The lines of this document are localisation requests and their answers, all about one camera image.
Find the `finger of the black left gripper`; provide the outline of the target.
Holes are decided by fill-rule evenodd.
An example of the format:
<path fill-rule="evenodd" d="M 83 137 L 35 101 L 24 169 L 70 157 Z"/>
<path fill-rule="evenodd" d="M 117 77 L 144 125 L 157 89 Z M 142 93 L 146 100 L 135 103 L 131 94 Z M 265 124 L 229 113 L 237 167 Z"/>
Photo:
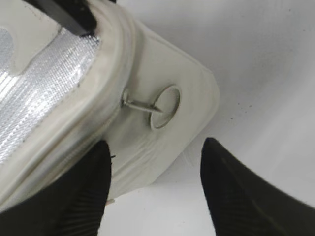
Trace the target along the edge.
<path fill-rule="evenodd" d="M 95 33 L 97 20 L 86 0 L 33 0 L 31 4 L 76 36 Z"/>

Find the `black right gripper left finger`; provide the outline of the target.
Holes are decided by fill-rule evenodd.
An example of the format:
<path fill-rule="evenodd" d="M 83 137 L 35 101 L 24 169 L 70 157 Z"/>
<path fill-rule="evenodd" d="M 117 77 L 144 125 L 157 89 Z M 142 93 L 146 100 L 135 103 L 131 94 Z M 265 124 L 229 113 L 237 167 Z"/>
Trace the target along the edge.
<path fill-rule="evenodd" d="M 97 142 L 58 180 L 0 214 L 2 236 L 96 236 L 111 184 L 111 154 Z"/>

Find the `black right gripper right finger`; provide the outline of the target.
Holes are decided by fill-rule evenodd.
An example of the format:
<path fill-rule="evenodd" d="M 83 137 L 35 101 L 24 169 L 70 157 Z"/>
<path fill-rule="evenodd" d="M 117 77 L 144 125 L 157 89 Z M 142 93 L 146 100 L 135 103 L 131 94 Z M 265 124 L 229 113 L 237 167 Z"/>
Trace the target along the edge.
<path fill-rule="evenodd" d="M 313 236 L 315 209 L 251 171 L 214 138 L 201 152 L 200 178 L 218 236 Z"/>

